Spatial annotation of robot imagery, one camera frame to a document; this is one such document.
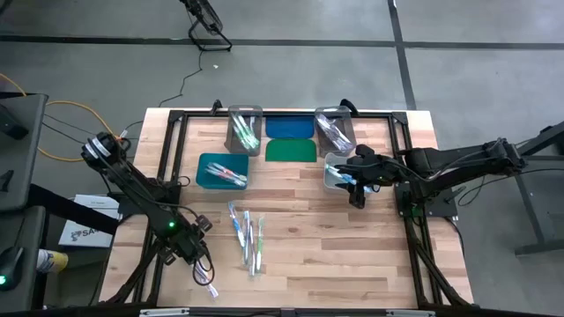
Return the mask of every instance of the white paper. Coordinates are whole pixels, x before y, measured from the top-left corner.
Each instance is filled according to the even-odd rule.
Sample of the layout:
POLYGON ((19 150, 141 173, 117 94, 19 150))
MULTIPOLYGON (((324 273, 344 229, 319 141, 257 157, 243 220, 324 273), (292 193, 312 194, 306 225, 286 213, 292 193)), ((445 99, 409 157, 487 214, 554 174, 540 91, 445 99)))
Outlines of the white paper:
MULTIPOLYGON (((112 218, 120 218, 121 216, 117 212, 119 203, 109 197, 76 195, 74 202, 112 218)), ((67 220, 67 223, 64 225, 63 234, 61 234, 61 239, 59 239, 60 245, 74 247, 109 247, 111 242, 112 236, 110 234, 98 232, 70 220, 67 220)))

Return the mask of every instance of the black wire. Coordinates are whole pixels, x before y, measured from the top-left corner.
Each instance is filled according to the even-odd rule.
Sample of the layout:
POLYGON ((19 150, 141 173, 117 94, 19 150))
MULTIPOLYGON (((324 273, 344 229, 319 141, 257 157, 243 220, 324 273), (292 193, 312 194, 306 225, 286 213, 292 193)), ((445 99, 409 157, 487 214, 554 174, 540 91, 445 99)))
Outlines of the black wire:
MULTIPOLYGON (((535 173, 535 172, 544 172, 544 171, 564 171, 564 168, 539 168, 539 169, 536 169, 536 170, 531 170, 531 171, 526 171, 526 172, 519 173, 519 175, 523 175, 523 174, 527 174, 527 173, 535 173)), ((501 177, 500 179, 496 179, 496 180, 493 180, 493 181, 487 181, 487 182, 485 182, 485 183, 483 183, 483 184, 481 184, 481 185, 479 185, 479 186, 477 186, 477 187, 475 187, 475 188, 472 188, 472 189, 468 190, 468 191, 465 192, 462 196, 460 196, 460 198, 458 198, 458 205, 460 205, 460 202, 461 202, 468 194, 470 194, 470 193, 473 192, 474 190, 479 190, 480 188, 484 187, 485 185, 494 183, 494 182, 496 182, 496 181, 503 181, 503 180, 508 179, 509 177, 514 177, 514 176, 515 176, 515 175, 510 175, 510 176, 501 177)))
MULTIPOLYGON (((501 139, 500 139, 500 138, 498 138, 497 141, 496 141, 494 144, 492 144, 492 146, 490 146, 488 149, 486 149, 486 150, 484 150, 484 151, 489 151, 489 150, 491 150, 491 149, 492 149, 495 145, 497 145, 499 142, 501 142, 501 139)), ((403 165, 403 164, 397 163, 396 161, 393 161, 393 160, 387 160, 387 161, 385 161, 385 162, 374 163, 374 164, 370 164, 370 165, 366 165, 366 166, 349 165, 349 164, 338 165, 338 166, 342 166, 342 167, 356 167, 356 168, 362 168, 362 167, 364 167, 364 168, 366 168, 366 167, 373 167, 373 166, 383 165, 384 163, 389 163, 389 164, 392 164, 393 166, 400 167, 400 168, 404 169, 405 171, 411 173, 413 176, 417 177, 420 181, 430 182, 430 181, 434 181, 435 179, 437 179, 439 176, 441 176, 441 175, 444 173, 444 171, 446 171, 446 170, 448 170, 449 168, 451 168, 454 164, 460 162, 460 161, 463 160, 463 159, 467 159, 467 158, 470 158, 470 157, 472 157, 472 156, 474 156, 474 155, 478 155, 478 154, 480 154, 480 153, 482 153, 482 152, 484 152, 484 151, 475 151, 475 152, 470 153, 470 154, 468 154, 468 155, 464 155, 464 156, 462 156, 461 158, 458 158, 458 159, 454 160, 453 162, 449 163, 448 165, 446 165, 445 167, 443 167, 443 168, 439 171, 439 173, 436 173, 434 176, 429 177, 429 178, 422 177, 422 176, 419 175, 417 172, 413 171, 411 168, 409 168, 409 167, 407 167, 407 166, 405 166, 405 165, 403 165)), ((468 162, 476 163, 476 162, 487 161, 487 160, 489 160, 489 158, 475 159, 475 160, 473 160, 473 161, 468 161, 468 162)))
POLYGON ((96 298, 96 294, 98 293, 98 289, 102 283, 102 278, 104 277, 104 272, 106 272, 106 268, 108 267, 109 263, 109 256, 112 254, 111 248, 108 249, 108 254, 106 255, 106 260, 104 260, 104 265, 102 265, 102 269, 100 270, 100 274, 98 275, 98 280, 96 281, 96 286, 94 286, 94 292, 88 301, 88 305, 91 306, 96 298))
POLYGON ((188 176, 181 176, 178 178, 178 182, 180 183, 180 187, 187 187, 192 181, 190 180, 190 177, 188 176), (180 179, 185 178, 186 180, 188 180, 188 184, 184 185, 180 182, 180 179))
POLYGON ((76 138, 74 138, 74 137, 72 137, 72 136, 69 136, 69 135, 67 135, 67 134, 65 134, 65 133, 63 133, 63 132, 61 132, 61 131, 59 131, 58 129, 55 129, 55 128, 49 126, 49 125, 48 125, 47 123, 45 123, 45 122, 43 122, 43 125, 46 126, 46 127, 49 128, 49 129, 52 129, 53 131, 55 131, 56 133, 58 133, 58 134, 60 134, 60 135, 63 135, 63 136, 68 137, 70 140, 72 140, 72 141, 74 141, 74 142, 76 142, 76 143, 78 143, 78 144, 84 145, 84 142, 83 142, 83 141, 78 141, 76 138))
POLYGON ((159 107, 162 107, 162 105, 163 105, 164 103, 166 103, 166 102, 168 102, 168 101, 170 101, 170 100, 175 100, 175 99, 177 99, 177 98, 183 96, 182 91, 184 90, 184 86, 186 85, 186 80, 187 80, 188 78, 192 77, 192 76, 195 76, 197 73, 199 73, 200 71, 203 70, 203 69, 202 69, 202 54, 203 54, 203 53, 204 53, 204 51, 201 51, 201 52, 200 52, 200 55, 199 55, 198 58, 197 58, 197 68, 198 68, 198 70, 196 70, 196 71, 194 71, 193 73, 189 74, 188 76, 184 77, 184 78, 182 79, 182 85, 181 85, 181 87, 180 87, 180 91, 178 92, 178 94, 175 95, 175 96, 173 96, 173 97, 166 98, 165 100, 162 100, 162 101, 159 103, 159 107))
POLYGON ((90 131, 88 131, 88 130, 85 130, 85 129, 79 128, 79 127, 77 127, 77 126, 74 126, 74 125, 72 125, 72 124, 70 124, 70 123, 64 122, 63 120, 57 119, 57 118, 55 118, 55 117, 54 117, 54 116, 52 116, 52 115, 49 115, 49 114, 44 114, 44 115, 45 115, 46 117, 48 117, 48 118, 51 118, 51 119, 55 120, 56 122, 60 122, 60 123, 62 123, 62 124, 64 124, 64 125, 66 125, 66 126, 69 126, 69 127, 71 127, 71 128, 74 128, 74 129, 77 129, 77 130, 79 130, 79 131, 82 131, 82 132, 88 133, 89 135, 93 135, 93 136, 95 136, 95 135, 96 135, 96 134, 95 134, 95 133, 93 133, 93 132, 90 132, 90 131))
MULTIPOLYGON (((190 15, 188 15, 188 18, 190 20, 190 24, 193 25, 194 22, 192 21, 192 17, 190 15)), ((194 35, 196 36, 197 39, 200 39, 199 36, 197 36, 196 31, 194 31, 194 35)), ((182 79, 182 86, 180 87, 180 92, 178 92, 178 94, 176 96, 162 100, 159 103, 159 107, 161 107, 162 104, 165 103, 165 102, 168 102, 170 100, 175 100, 176 98, 183 96, 182 91, 184 90, 184 85, 186 85, 186 79, 188 79, 188 78, 196 75, 200 71, 202 71, 202 55, 203 54, 204 54, 204 51, 202 50, 202 51, 200 51, 200 55, 197 57, 197 68, 198 68, 198 70, 194 71, 193 73, 189 74, 188 76, 186 76, 185 78, 182 79)))
POLYGON ((184 209, 189 211, 192 215, 194 215, 194 217, 198 217, 198 215, 196 214, 195 211, 193 211, 191 208, 186 207, 186 206, 181 206, 179 204, 175 204, 175 203, 159 203, 151 198, 148 198, 145 196, 145 194, 139 193, 135 188, 133 188, 126 180, 124 180, 122 178, 122 176, 120 176, 119 173, 117 173, 115 171, 115 169, 103 158, 103 156, 101 155, 100 151, 96 148, 96 146, 92 143, 92 140, 90 138, 88 138, 88 143, 91 145, 91 147, 93 148, 93 150, 96 152, 96 154, 98 154, 99 160, 111 171, 114 172, 114 174, 121 179, 121 181, 123 182, 124 186, 127 186, 128 188, 131 189, 131 191, 133 193, 135 193, 137 196, 139 196, 140 198, 144 199, 145 201, 149 202, 149 203, 154 203, 154 204, 158 204, 161 206, 167 206, 167 207, 174 207, 174 208, 180 208, 180 209, 184 209))
POLYGON ((131 128, 131 127, 133 127, 134 125, 139 124, 139 123, 143 123, 143 120, 138 121, 138 122, 133 122, 133 123, 131 123, 129 126, 125 127, 125 129, 123 129, 123 130, 127 130, 127 129, 129 129, 129 128, 131 128))
POLYGON ((482 177, 482 182, 481 182, 481 183, 479 184, 479 186, 478 186, 478 191, 476 191, 476 194, 475 194, 468 202, 466 202, 466 203, 460 203, 460 199, 458 199, 458 203, 457 203, 458 206, 464 207, 464 206, 468 206, 468 205, 470 205, 471 203, 473 203, 473 202, 476 200, 476 198, 478 198, 479 192, 482 191, 482 187, 484 186, 484 182, 485 182, 485 181, 486 181, 486 176, 484 175, 484 176, 482 177))
POLYGON ((213 279, 215 278, 215 268, 213 267, 212 256, 210 255, 210 251, 208 250, 208 247, 204 247, 204 248, 205 248, 204 256, 208 260, 208 262, 210 263, 210 268, 205 269, 204 266, 202 266, 202 269, 204 269, 204 271, 206 271, 206 272, 211 272, 211 277, 208 277, 207 282, 201 283, 200 281, 198 281, 198 279, 196 277, 197 263, 194 263, 194 265, 192 265, 192 278, 194 279, 194 282, 196 284, 200 285, 200 286, 207 286, 207 285, 211 284, 213 282, 213 279))
POLYGON ((445 217, 444 219, 450 222, 450 224, 455 228, 456 233, 458 233, 458 239, 460 240, 460 248, 462 248, 462 256, 466 256, 466 253, 464 251, 464 240, 462 239, 462 233, 460 233, 458 226, 455 224, 454 221, 452 221, 451 218, 445 217))
POLYGON ((14 247, 18 245, 19 237, 21 236, 21 232, 24 229, 24 223, 26 222, 26 213, 23 213, 23 217, 21 218, 21 222, 19 223, 18 233, 16 234, 16 239, 14 240, 14 247))
POLYGON ((112 188, 110 188, 108 181, 106 181, 106 177, 104 177, 104 174, 100 173, 100 177, 102 178, 102 180, 104 181, 104 184, 106 184, 106 188, 108 189, 108 193, 111 194, 112 193, 112 188))
POLYGON ((131 141, 127 137, 122 137, 122 142, 125 143, 124 151, 129 151, 131 148, 131 141))

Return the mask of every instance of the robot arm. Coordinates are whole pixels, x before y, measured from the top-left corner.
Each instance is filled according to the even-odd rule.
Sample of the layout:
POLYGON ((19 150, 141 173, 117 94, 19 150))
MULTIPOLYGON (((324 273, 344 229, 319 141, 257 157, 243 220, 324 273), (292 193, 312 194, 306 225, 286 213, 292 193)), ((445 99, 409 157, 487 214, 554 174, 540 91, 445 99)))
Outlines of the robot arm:
MULTIPOLYGON (((196 268, 194 264, 203 256, 210 262, 210 270, 213 270, 211 256, 204 242, 204 233, 212 228, 212 223, 205 216, 198 216, 192 209, 174 204, 170 196, 179 184, 171 185, 146 178, 126 160, 126 152, 121 144, 108 133, 99 133, 94 139, 88 139, 88 143, 82 147, 81 155, 88 166, 120 188, 138 213, 147 216, 151 231, 156 237, 128 282, 108 302, 123 302, 156 254, 163 258, 166 265, 175 260, 174 255, 181 257, 188 265, 193 265, 193 276, 196 268), (191 224, 179 209, 190 211, 196 217, 196 222, 191 224)), ((207 285, 212 282, 213 276, 214 273, 206 284, 201 284, 194 278, 197 284, 207 285)))
POLYGON ((498 139, 486 144, 466 148, 439 151, 432 148, 415 148, 401 151, 405 165, 394 158, 375 154, 361 144, 356 156, 346 165, 336 166, 340 173, 350 174, 356 185, 338 184, 346 189, 349 203, 364 208, 364 186, 392 186, 409 182, 412 203, 424 203, 443 190, 486 174, 515 175, 526 166, 524 159, 513 144, 498 139))

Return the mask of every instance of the toothbrush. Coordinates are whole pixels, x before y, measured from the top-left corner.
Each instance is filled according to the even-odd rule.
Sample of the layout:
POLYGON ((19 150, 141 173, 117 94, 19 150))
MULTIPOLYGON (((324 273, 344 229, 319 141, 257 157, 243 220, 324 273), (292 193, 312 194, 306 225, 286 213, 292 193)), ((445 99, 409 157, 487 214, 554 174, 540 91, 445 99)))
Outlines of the toothbrush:
POLYGON ((243 256, 243 260, 245 262, 245 265, 249 264, 249 247, 250 247, 250 239, 249 239, 249 232, 250 232, 250 215, 249 215, 249 211, 246 210, 243 213, 243 217, 245 220, 245 247, 244 247, 244 256, 243 256))
POLYGON ((235 232, 237 233, 237 239, 239 239, 241 248, 244 248, 245 236, 243 235, 243 231, 241 230, 241 226, 239 225, 239 220, 237 219, 237 210, 235 210, 233 202, 229 202, 227 206, 229 207, 229 217, 233 221, 233 227, 235 228, 235 232))
POLYGON ((249 275, 255 275, 256 266, 256 253, 255 253, 255 237, 253 236, 253 225, 254 222, 251 220, 249 223, 249 248, 250 248, 250 259, 249 259, 249 275))
POLYGON ((258 219, 258 242, 256 243, 256 271, 261 271, 261 261, 263 259, 263 228, 264 217, 258 219))

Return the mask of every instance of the green toothbrush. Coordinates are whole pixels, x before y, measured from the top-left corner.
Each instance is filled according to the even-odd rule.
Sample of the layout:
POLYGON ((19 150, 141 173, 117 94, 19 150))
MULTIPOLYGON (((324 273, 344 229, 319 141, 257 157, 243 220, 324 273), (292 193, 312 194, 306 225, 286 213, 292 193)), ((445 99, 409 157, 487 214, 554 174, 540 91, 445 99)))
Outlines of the green toothbrush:
POLYGON ((258 219, 258 242, 256 243, 256 272, 261 271, 261 260, 263 257, 263 227, 264 217, 258 219))

